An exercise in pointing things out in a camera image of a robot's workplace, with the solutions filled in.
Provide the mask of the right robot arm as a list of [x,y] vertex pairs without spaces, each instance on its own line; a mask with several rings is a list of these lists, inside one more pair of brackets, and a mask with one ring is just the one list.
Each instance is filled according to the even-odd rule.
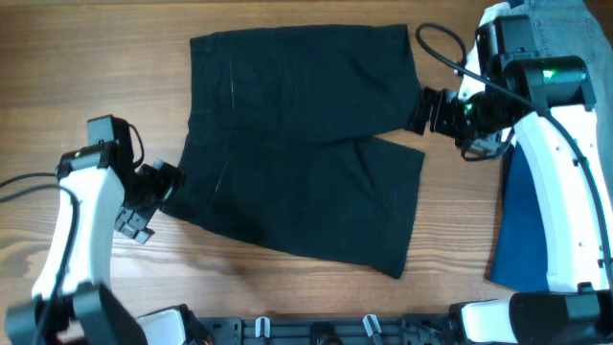
[[475,33],[484,85],[424,88],[407,124],[454,139],[467,161],[518,144],[527,158],[547,248],[544,292],[454,304],[416,327],[443,344],[605,344],[612,339],[612,210],[596,146],[596,94],[580,57],[544,57],[525,15],[498,16]]

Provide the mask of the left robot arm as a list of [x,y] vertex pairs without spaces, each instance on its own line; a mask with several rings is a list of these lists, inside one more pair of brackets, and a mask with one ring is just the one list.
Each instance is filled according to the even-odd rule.
[[87,123],[86,147],[63,154],[52,176],[60,192],[57,224],[30,303],[8,310],[13,344],[58,344],[78,322],[79,344],[210,344],[213,338],[185,305],[133,317],[110,288],[116,233],[146,243],[152,216],[166,207],[185,176],[157,160],[136,158],[140,136],[127,121],[106,115]]

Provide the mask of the black shorts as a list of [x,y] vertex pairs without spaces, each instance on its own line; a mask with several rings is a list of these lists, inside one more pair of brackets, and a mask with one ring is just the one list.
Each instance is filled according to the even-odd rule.
[[399,278],[424,160],[384,139],[421,91],[406,26],[219,32],[190,48],[186,181],[165,213]]

